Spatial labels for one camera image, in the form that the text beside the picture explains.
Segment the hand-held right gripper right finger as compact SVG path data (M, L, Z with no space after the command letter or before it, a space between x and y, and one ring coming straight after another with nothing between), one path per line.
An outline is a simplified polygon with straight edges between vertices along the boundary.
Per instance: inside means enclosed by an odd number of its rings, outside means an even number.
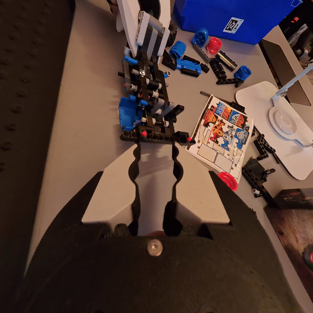
M230 219L209 170L176 143L172 159L176 181L164 211L165 234L212 236L209 224L228 224Z

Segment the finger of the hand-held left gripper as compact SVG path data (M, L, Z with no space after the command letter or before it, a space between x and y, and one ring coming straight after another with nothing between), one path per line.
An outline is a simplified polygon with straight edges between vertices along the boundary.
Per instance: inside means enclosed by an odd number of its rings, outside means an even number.
M157 7L159 7L159 13L156 15L158 22L156 23L156 29L162 36L161 44L158 51L158 63L165 50L167 40L170 35L169 24L171 21L171 5L170 0L156 1Z
M139 2L138 0L117 0L117 4L129 48L133 57L136 57L138 51L137 32L139 29Z

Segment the long black holed beam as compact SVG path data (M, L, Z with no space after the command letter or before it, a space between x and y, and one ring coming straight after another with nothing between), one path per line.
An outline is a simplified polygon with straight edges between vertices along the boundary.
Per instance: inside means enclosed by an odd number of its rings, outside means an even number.
M188 142L186 139L189 136L187 132L177 131L172 135L157 134L157 133L147 133L146 137L141 136L142 131L123 131L119 138L123 141L130 142L145 142L145 143L154 143L154 144L172 144L174 142L182 146L193 146L196 144L196 141L192 139L191 142Z

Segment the black toy vehicle chassis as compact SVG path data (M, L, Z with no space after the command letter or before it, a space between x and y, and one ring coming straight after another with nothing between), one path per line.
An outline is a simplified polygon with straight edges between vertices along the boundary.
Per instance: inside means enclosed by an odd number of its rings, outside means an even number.
M165 78L171 73L158 67L162 36L157 22L149 13L140 11L136 57L128 47L124 49L123 72L118 75L124 78L128 97L122 97L118 106L121 133L146 131L172 135L176 132L177 116L184 111L184 106L169 100Z

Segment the black toy tyre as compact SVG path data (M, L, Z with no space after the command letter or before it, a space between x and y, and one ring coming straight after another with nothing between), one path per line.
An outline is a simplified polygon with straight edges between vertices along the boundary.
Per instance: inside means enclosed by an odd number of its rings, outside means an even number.
M169 31L170 31L170 34L167 39L166 48L174 45L174 42L177 36L177 26L174 24L172 20L170 20Z

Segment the red toy wheel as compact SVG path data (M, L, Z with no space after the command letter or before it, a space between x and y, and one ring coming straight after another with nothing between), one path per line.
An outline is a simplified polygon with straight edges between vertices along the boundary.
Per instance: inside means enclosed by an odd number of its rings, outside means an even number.
M237 180L227 172L220 172L218 177L234 192L238 189Z
M221 40L218 39L217 37L211 37L206 46L206 50L210 55L216 55L221 49L221 47L222 47Z

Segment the blue curved toy panel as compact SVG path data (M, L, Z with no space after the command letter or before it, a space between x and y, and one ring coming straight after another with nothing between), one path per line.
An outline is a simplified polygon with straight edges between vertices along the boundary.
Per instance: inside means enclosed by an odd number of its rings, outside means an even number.
M169 55L175 59L181 59L186 51L186 45L182 41L176 41L171 47Z

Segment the blue plastic bin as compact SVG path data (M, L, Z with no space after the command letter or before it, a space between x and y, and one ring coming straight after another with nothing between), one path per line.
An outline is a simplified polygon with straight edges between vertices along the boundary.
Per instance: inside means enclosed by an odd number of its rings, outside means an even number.
M210 36L258 44L300 0L176 0L182 30L206 28Z

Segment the colourful sticker sheet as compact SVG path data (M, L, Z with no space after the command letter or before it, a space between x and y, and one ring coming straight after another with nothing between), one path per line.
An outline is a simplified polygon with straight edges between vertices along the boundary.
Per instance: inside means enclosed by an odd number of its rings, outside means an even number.
M191 137L195 145L186 149L218 172L230 174L239 183L253 127L254 120L241 109L210 95Z

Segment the grey holed toy beam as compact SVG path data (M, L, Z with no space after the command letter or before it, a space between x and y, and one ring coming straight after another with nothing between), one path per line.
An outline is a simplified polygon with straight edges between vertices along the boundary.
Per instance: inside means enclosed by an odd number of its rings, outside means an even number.
M203 59L203 61L206 64L209 64L211 58L202 50L202 48L198 44L194 44L193 49L197 52L197 54Z

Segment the blue and black toy block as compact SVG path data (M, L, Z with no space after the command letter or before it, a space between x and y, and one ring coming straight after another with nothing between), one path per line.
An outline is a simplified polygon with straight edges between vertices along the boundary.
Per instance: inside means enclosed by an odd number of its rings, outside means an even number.
M191 57L184 55L182 58L177 58L176 65L177 69L184 75L192 77L199 77L199 75L201 75L200 61Z

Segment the cluster of black toy beams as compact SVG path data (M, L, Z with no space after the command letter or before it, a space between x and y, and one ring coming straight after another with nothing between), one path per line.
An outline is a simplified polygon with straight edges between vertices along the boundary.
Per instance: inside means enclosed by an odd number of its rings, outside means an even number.
M236 88L238 88L244 83L244 80L241 80L240 78L228 79L224 71L224 68L222 67L221 63L216 58L212 58L209 61L209 65L217 78L217 82L216 82L217 85L233 84Z

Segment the white stand base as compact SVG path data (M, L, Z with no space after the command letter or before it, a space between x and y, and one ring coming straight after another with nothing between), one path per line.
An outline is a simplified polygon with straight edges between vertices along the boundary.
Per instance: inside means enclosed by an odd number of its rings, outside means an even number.
M313 169L312 128L285 97L275 96L277 92L272 83L263 81L237 91L235 98L287 171L304 180Z

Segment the black perforated board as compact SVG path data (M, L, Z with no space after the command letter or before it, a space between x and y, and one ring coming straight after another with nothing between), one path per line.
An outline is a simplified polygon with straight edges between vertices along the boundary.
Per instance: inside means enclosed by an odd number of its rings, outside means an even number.
M1 1L1 302L28 256L75 1Z

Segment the black toy frame piece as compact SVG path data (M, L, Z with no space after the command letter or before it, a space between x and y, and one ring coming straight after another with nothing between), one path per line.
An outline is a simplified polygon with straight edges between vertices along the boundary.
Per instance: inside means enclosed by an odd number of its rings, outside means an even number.
M262 197L270 208L278 209L279 206L274 201L268 190L264 187L270 174L275 173L275 169L266 170L254 157L251 157L242 168L242 176L252 188L255 198Z
M257 161L265 160L271 154L274 157L276 163L280 164L280 160L276 155L276 150L268 144L268 142L265 140L264 134L260 134L257 139L254 140L254 145L260 154L256 158Z

